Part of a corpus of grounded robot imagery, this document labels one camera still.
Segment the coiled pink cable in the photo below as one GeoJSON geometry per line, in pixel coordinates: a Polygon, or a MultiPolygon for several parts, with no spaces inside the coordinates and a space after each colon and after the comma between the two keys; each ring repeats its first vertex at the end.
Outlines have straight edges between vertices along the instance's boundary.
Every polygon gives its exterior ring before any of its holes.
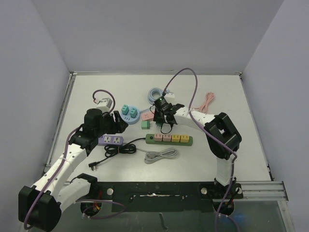
{"type": "Polygon", "coordinates": [[[194,109],[204,114],[207,113],[208,105],[212,101],[213,98],[214,98],[214,93],[212,92],[207,93],[205,96],[205,102],[199,108],[194,108],[194,109]]]}

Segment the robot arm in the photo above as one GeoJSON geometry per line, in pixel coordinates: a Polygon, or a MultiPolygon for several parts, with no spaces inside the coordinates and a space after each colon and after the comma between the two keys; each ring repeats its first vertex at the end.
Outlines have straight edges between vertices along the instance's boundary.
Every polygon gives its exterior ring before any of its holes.
{"type": "MultiPolygon", "coordinates": [[[[200,130],[199,126],[192,120],[191,116],[189,115],[189,109],[184,105],[172,105],[165,100],[164,96],[157,99],[154,102],[154,105],[154,121],[157,123],[170,124],[171,128],[174,126],[174,124],[180,124],[200,130]]],[[[239,149],[239,144],[242,140],[241,135],[227,114],[220,113],[219,115],[209,115],[198,111],[191,111],[191,114],[195,121],[215,138],[220,140],[233,151],[237,151],[239,149]]],[[[231,179],[231,153],[209,136],[206,135],[206,137],[211,151],[217,157],[216,181],[225,187],[229,184],[231,179]]]]}
{"type": "Polygon", "coordinates": [[[67,156],[64,158],[62,154],[50,170],[32,187],[24,186],[20,190],[18,194],[19,221],[25,222],[29,213],[27,221],[29,225],[47,232],[51,231],[60,220],[61,212],[77,199],[88,194],[92,183],[97,181],[95,177],[83,174],[82,179],[75,180],[72,185],[62,189],[74,169],[97,146],[99,137],[106,133],[123,133],[127,127],[128,124],[122,120],[118,111],[110,114],[102,113],[100,109],[89,109],[84,116],[84,123],[69,140],[67,156]],[[42,191],[60,166],[61,169],[54,179],[42,191]]]}

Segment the white floor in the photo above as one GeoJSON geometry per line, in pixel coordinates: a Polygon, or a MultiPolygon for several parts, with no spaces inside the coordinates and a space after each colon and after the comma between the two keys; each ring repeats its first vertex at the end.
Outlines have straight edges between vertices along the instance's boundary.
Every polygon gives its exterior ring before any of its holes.
{"type": "MultiPolygon", "coordinates": [[[[69,132],[83,123],[84,115],[96,105],[92,93],[96,89],[110,91],[116,98],[116,110],[123,104],[134,105],[140,110],[149,108],[148,91],[153,87],[163,89],[170,75],[88,75],[76,76],[63,126],[53,154],[53,162],[64,150],[64,143],[69,132]]],[[[176,102],[188,106],[195,86],[194,77],[179,75],[169,86],[175,93],[176,102]]],[[[237,75],[200,75],[194,107],[199,107],[207,92],[215,94],[208,113],[227,113],[242,136],[238,159],[235,162],[235,176],[238,181],[270,180],[266,159],[263,154],[251,112],[249,110],[241,81],[237,75]]],[[[121,134],[125,142],[145,137],[147,133],[158,133],[155,124],[150,130],[141,130],[140,122],[129,125],[121,134]]],[[[145,153],[138,151],[133,155],[118,154],[103,162],[96,171],[91,171],[88,164],[104,158],[104,148],[97,146],[71,175],[69,180],[80,173],[96,176],[99,181],[212,181],[216,175],[216,157],[209,149],[203,132],[186,127],[174,126],[171,134],[193,136],[191,147],[175,146],[180,157],[175,160],[163,159],[153,164],[144,163],[145,153]]],[[[147,145],[144,141],[135,143],[138,148],[160,151],[166,145],[147,145]]]]}

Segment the light blue cable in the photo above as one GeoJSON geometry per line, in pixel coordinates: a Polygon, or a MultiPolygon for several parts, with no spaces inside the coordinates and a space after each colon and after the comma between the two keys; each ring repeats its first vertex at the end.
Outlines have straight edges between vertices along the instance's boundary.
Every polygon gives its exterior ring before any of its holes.
{"type": "Polygon", "coordinates": [[[161,97],[163,95],[163,90],[160,88],[156,88],[156,87],[149,90],[147,100],[151,105],[153,105],[154,101],[158,99],[158,98],[153,97],[154,94],[159,94],[159,96],[161,97]]]}

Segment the coiled gray cable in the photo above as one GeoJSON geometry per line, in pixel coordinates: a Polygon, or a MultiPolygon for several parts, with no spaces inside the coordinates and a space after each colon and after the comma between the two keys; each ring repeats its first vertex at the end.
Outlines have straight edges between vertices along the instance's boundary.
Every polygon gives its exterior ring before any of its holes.
{"type": "Polygon", "coordinates": [[[157,162],[160,159],[176,159],[179,156],[178,150],[171,148],[171,147],[163,151],[159,151],[159,152],[146,151],[146,150],[142,150],[139,148],[137,148],[137,150],[146,152],[145,159],[144,159],[146,164],[157,162]]]}

